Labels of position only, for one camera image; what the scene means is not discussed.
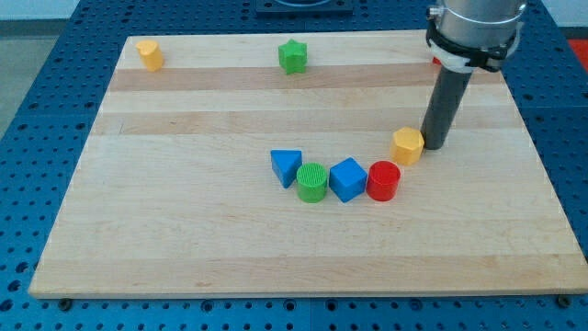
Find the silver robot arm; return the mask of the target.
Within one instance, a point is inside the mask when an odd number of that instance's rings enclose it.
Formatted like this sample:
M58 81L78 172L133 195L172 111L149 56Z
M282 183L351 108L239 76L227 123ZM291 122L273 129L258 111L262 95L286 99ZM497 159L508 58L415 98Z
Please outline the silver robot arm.
M426 11L445 39L468 48L505 45L515 34L526 0L437 0Z

